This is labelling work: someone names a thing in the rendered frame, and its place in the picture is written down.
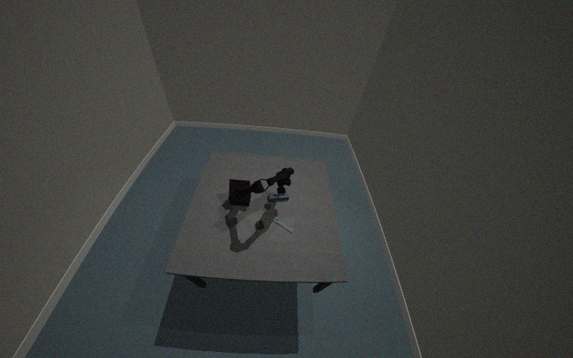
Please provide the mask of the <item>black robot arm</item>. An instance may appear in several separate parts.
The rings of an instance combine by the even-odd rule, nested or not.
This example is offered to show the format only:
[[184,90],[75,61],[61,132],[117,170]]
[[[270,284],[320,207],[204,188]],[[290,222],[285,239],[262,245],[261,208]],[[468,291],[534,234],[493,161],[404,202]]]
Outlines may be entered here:
[[284,179],[285,179],[285,182],[284,182],[283,186],[284,186],[284,185],[289,186],[289,185],[291,184],[291,180],[290,180],[289,178],[290,178],[290,175],[292,175],[293,173],[294,173],[294,169],[292,169],[291,167],[288,168],[288,169],[287,169],[287,168],[284,168],[284,169],[282,169],[282,171],[278,172],[278,173],[276,174],[276,176],[274,176],[273,178],[268,178],[268,179],[266,179],[266,182],[267,182],[267,184],[268,184],[268,187],[267,187],[265,190],[264,190],[264,188],[263,188],[262,183],[260,182],[260,180],[265,180],[265,179],[260,179],[260,180],[255,181],[255,182],[254,182],[250,187],[248,187],[248,188],[245,188],[245,187],[243,187],[243,188],[241,188],[241,187],[240,187],[240,188],[239,188],[239,187],[236,188],[236,189],[234,190],[234,193],[235,193],[235,195],[236,195],[236,197],[237,197],[237,200],[240,200],[240,199],[242,199],[242,198],[245,198],[245,196],[247,196],[247,194],[249,194],[249,193],[251,193],[251,192],[253,192],[253,193],[255,193],[255,194],[257,194],[257,193],[260,194],[260,193],[262,193],[262,192],[265,192],[265,191],[269,188],[269,186],[273,185],[274,183],[278,182],[279,180],[284,180]]

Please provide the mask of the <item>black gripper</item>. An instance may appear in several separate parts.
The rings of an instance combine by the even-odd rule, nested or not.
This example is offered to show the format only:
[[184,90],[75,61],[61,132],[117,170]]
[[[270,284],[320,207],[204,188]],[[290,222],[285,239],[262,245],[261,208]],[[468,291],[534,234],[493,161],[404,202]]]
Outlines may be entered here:
[[278,186],[281,187],[281,188],[278,188],[278,194],[281,194],[281,193],[285,193],[285,192],[286,192],[285,188],[283,187],[284,182],[285,182],[285,179],[284,179],[284,180],[279,180],[279,181],[277,182]]

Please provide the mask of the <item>grey flat bar with forked end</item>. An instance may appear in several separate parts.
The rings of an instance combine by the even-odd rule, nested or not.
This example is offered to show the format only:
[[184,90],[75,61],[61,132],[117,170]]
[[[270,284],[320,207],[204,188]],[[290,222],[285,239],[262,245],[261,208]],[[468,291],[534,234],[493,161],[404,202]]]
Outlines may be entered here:
[[278,221],[273,220],[274,222],[278,223],[279,225],[281,225],[282,227],[286,228],[289,232],[293,232],[294,230],[289,227],[288,225],[284,224],[282,221],[280,221],[279,219],[275,218]]

